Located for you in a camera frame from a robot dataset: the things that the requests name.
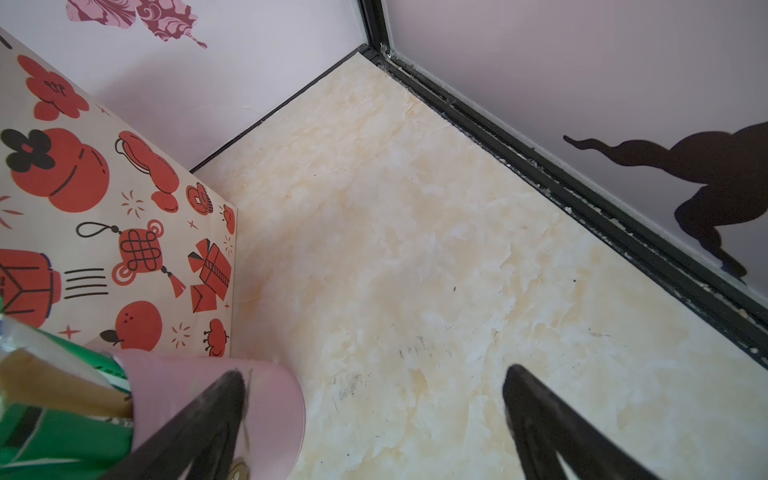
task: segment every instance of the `black baseboard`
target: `black baseboard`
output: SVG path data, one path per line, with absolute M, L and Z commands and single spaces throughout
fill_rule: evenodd
M 768 369 L 765 306 L 537 154 L 396 54 L 384 56 L 373 52 L 368 58 Z
M 281 108 L 285 107 L 285 106 L 286 106 L 286 105 L 288 105 L 288 104 L 289 104 L 289 103 L 290 103 L 290 102 L 291 102 L 291 101 L 292 101 L 294 98 L 296 98 L 296 97 L 298 97 L 299 95 L 301 95 L 302 93 L 304 93 L 304 92 L 307 90 L 307 88 L 309 88 L 309 87 L 311 87 L 312 85 L 314 85 L 315 83 L 317 83 L 317 82 L 318 82 L 318 81 L 319 81 L 321 78 L 325 77 L 325 76 L 326 76 L 326 75 L 328 75 L 330 72 L 332 72 L 332 71 L 336 70 L 336 68 L 337 68 L 337 67 L 339 67 L 339 65 L 341 65 L 341 64 L 342 64 L 342 63 L 344 63 L 345 61 L 349 60 L 349 59 L 350 59 L 350 58 L 351 58 L 351 57 L 352 57 L 352 56 L 353 56 L 355 53 L 358 53 L 358 52 L 360 52 L 360 53 L 364 53 L 364 52 L 366 52 L 366 51 L 369 51 L 369 50 L 370 50 L 369 46 L 368 46 L 368 45 L 365 45 L 365 44 L 363 44 L 363 45 L 360 45 L 358 48 L 355 48 L 354 50 L 352 50 L 352 51 L 351 51 L 349 54 L 347 54 L 347 55 L 346 55 L 344 58 L 342 58 L 341 60 L 339 60 L 338 62 L 336 62 L 335 64 L 333 64 L 333 66 L 332 66 L 331 68 L 329 68 L 328 70 L 326 70 L 326 71 L 324 71 L 322 74 L 320 74 L 320 76 L 319 76 L 318 78 L 315 78 L 315 79 L 314 79 L 314 80 L 312 80 L 312 81 L 311 81 L 309 84 L 307 84 L 306 86 L 304 86 L 304 88 L 302 88 L 301 90 L 299 90 L 299 91 L 298 91 L 298 92 L 296 92 L 295 94 L 291 95 L 291 97 L 290 97 L 288 100 L 286 100 L 286 101 L 284 101 L 283 103 L 281 103 L 281 104 L 277 105 L 277 107 L 276 107 L 274 110 L 272 110 L 270 113 L 268 113 L 268 114 L 264 115 L 264 116 L 263 116 L 263 117 L 262 117 L 262 118 L 261 118 L 261 119 L 260 119 L 258 122 L 256 122 L 255 124 L 251 125 L 250 127 L 246 128 L 246 129 L 245 129 L 245 131 L 243 131 L 241 134 L 237 135 L 235 138 L 233 138 L 232 140 L 230 140 L 230 141 L 228 141 L 227 143 L 225 143 L 225 144 L 224 144 L 224 146 L 223 146 L 222 148 L 220 148 L 220 149 L 216 150 L 216 151 L 215 151 L 215 152 L 213 152 L 213 153 L 212 153 L 212 154 L 211 154 L 211 155 L 210 155 L 208 158 L 206 158 L 205 160 L 201 161 L 199 164 L 197 164 L 197 165 L 195 165 L 194 167 L 192 167 L 192 169 L 190 170 L 190 172 L 191 172 L 191 173 L 195 173 L 196 171 L 198 171 L 198 170 L 199 170 L 199 169 L 200 169 L 200 168 L 201 168 L 203 165 L 205 165 L 205 164 L 207 164 L 208 162 L 210 162 L 211 160 L 213 160 L 213 159 L 214 159 L 214 158 L 215 158 L 215 157 L 216 157 L 218 154 L 220 154 L 221 152 L 225 151 L 227 148 L 231 147 L 231 146 L 232 146 L 232 145 L 233 145 L 233 144 L 234 144 L 236 141 L 238 141 L 238 140 L 239 140 L 239 139 L 241 139 L 242 137 L 245 137 L 245 136 L 248 134 L 248 132 L 252 131 L 254 128 L 256 128 L 256 127 L 258 127 L 259 125 L 261 125 L 262 123 L 264 123 L 264 121 L 265 121 L 267 118 L 269 118 L 269 117 L 271 117 L 272 115 L 274 115 L 274 114 L 275 114 L 275 112 L 277 112 L 279 109 L 281 109 Z

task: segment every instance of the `pink container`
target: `pink container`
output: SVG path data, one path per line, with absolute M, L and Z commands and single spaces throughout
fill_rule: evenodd
M 225 372 L 237 369 L 247 388 L 247 410 L 237 433 L 233 466 L 241 459 L 252 480 L 285 480 L 293 469 L 304 439 L 304 398 L 285 367 L 244 359 L 157 356 L 136 349 L 110 354 L 131 384 L 132 450 Z

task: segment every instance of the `black flower print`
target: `black flower print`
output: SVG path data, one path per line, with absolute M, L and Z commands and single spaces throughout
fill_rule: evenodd
M 45 132 L 31 130 L 29 131 L 29 138 L 27 138 L 20 131 L 6 128 L 0 133 L 0 140 L 8 148 L 15 150 L 5 159 L 8 168 L 14 172 L 27 172 L 32 165 L 43 170 L 50 170 L 56 165 L 53 158 L 48 155 L 51 150 L 51 139 Z

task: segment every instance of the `dark brown silhouette decal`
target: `dark brown silhouette decal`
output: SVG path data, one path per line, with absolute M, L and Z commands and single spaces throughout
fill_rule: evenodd
M 735 134 L 703 131 L 685 137 L 671 149 L 647 140 L 611 147 L 589 138 L 565 141 L 579 150 L 596 150 L 625 167 L 646 165 L 682 180 L 706 184 L 674 212 L 680 228 L 723 262 L 723 270 L 741 278 L 746 268 L 722 248 L 715 227 L 748 222 L 768 209 L 768 122 Z

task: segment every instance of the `red orange print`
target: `red orange print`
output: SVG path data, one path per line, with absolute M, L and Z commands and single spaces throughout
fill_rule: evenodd
M 114 330 L 105 330 L 100 337 L 122 349 L 151 351 L 163 332 L 160 312 L 152 303 L 139 301 L 124 306 L 114 320 Z

